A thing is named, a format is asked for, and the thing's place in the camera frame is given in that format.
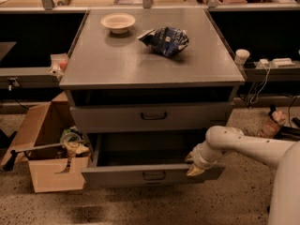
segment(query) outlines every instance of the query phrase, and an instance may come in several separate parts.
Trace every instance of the cardboard box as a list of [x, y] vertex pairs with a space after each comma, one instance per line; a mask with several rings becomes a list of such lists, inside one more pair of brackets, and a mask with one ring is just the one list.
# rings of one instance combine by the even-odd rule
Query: cardboard box
[[[30, 108], [1, 165], [9, 160], [11, 150], [18, 151], [34, 146], [59, 143], [64, 129], [71, 126], [74, 126], [74, 121], [69, 112], [65, 93], [51, 102]], [[16, 162], [28, 160], [35, 192], [83, 189], [85, 181], [81, 171], [82, 168], [87, 167], [88, 156], [73, 158], [69, 171], [61, 172], [68, 165], [68, 159], [52, 158], [51, 154], [55, 154], [53, 149], [51, 153], [49, 150], [39, 149], [35, 154], [35, 157], [39, 158], [37, 160], [28, 160], [24, 153], [17, 156]]]

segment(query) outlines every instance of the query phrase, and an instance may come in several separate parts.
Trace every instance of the speckled floor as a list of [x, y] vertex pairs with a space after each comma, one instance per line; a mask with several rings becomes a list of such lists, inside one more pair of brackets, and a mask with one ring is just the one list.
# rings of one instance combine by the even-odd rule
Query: speckled floor
[[[268, 108], [236, 108], [228, 126], [255, 136], [268, 112]], [[290, 115], [300, 116], [300, 107], [291, 107]], [[9, 135], [23, 118], [2, 114], [1, 128]], [[0, 172], [1, 224], [266, 224], [274, 171], [236, 153], [221, 162], [226, 169], [219, 179], [198, 185], [88, 187], [42, 194], [33, 190], [27, 163], [17, 163], [12, 172]]]

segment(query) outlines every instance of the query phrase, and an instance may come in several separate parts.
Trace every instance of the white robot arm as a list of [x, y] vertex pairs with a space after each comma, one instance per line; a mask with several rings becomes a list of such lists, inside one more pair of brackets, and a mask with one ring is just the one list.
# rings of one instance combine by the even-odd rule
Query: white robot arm
[[210, 127], [205, 141], [187, 155], [186, 162], [192, 163], [187, 175], [203, 173], [232, 151], [277, 170], [268, 225], [300, 224], [300, 142], [249, 137], [235, 127]]

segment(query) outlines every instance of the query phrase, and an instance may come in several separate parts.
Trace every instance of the blue bag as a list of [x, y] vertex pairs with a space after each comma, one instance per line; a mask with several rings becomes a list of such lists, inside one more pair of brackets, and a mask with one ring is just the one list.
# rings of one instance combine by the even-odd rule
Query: blue bag
[[172, 57], [188, 46], [188, 36], [177, 28], [163, 27], [140, 35], [138, 40], [156, 53]]

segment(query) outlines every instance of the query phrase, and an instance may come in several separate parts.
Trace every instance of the electrical outlet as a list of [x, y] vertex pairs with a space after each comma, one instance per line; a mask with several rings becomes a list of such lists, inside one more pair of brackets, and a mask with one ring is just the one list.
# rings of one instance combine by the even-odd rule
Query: electrical outlet
[[7, 78], [8, 79], [8, 85], [11, 85], [13, 87], [19, 87], [18, 78]]

